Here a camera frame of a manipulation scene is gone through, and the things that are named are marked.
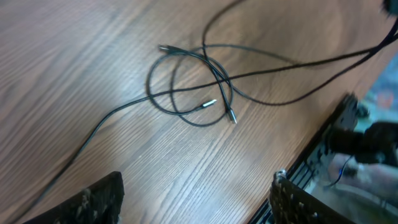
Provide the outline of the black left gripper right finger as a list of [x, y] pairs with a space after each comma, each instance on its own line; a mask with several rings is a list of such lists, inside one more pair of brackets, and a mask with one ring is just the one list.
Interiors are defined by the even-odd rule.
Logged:
[[269, 202], [276, 223], [354, 224], [286, 178], [286, 171], [274, 173]]

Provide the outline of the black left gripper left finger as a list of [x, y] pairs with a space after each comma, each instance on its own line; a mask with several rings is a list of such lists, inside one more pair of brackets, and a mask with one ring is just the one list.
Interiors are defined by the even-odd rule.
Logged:
[[122, 173], [114, 171], [24, 224], [120, 224]]

